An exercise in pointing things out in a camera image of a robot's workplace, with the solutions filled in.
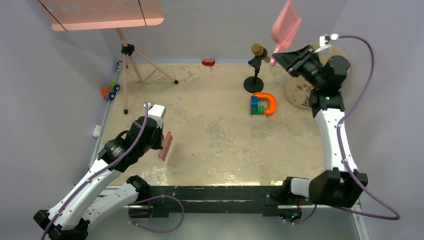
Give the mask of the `pink hand brush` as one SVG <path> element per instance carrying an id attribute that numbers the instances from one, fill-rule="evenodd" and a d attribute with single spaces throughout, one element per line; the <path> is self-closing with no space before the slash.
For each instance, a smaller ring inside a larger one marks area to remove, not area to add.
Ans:
<path id="1" fill-rule="evenodd" d="M 170 149 L 170 146 L 172 144 L 172 141 L 173 141 L 173 136 L 172 136 L 172 134 L 171 134 L 170 131 L 167 131 L 164 134 L 164 138 L 163 138 L 162 143 L 161 143 L 161 149 L 159 149 L 157 151 L 158 152 L 158 157 L 162 161 L 165 161 L 166 160 L 166 157 L 167 157 L 167 154 L 169 152 L 169 149 Z"/>

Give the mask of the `pink plastic dustpan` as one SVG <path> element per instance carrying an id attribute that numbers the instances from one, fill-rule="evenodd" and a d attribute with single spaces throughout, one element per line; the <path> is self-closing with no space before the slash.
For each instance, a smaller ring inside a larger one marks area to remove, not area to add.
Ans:
<path id="1" fill-rule="evenodd" d="M 271 28 L 271 38 L 275 43 L 274 53 L 280 53 L 290 47 L 301 22 L 293 1 L 288 0 Z"/>

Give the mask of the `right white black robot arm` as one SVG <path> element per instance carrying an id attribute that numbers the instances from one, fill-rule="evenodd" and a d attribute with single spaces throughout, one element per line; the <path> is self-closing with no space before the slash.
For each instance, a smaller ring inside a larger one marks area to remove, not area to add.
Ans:
<path id="1" fill-rule="evenodd" d="M 351 68 L 341 55 L 321 63 L 311 45 L 291 52 L 273 53 L 273 59 L 292 77 L 303 77 L 313 87 L 309 96 L 312 116 L 322 137 L 325 169 L 312 179 L 287 177 L 280 196 L 288 204 L 309 199 L 314 205 L 351 208 L 368 184 L 358 171 L 347 142 L 345 106 L 340 92 Z"/>

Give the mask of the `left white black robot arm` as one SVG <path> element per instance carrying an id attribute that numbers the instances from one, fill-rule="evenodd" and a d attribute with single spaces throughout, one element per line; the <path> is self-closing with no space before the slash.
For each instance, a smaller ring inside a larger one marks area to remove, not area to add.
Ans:
<path id="1" fill-rule="evenodd" d="M 99 194 L 127 168 L 135 164 L 150 149 L 162 148 L 163 118 L 139 117 L 129 130 L 105 143 L 98 158 L 74 188 L 49 210 L 39 210 L 33 219 L 43 229 L 42 239 L 84 240 L 88 231 L 114 209 L 124 204 L 146 203 L 149 191 L 144 181 L 135 177 L 135 183 L 126 183 L 104 201 L 96 202 Z"/>

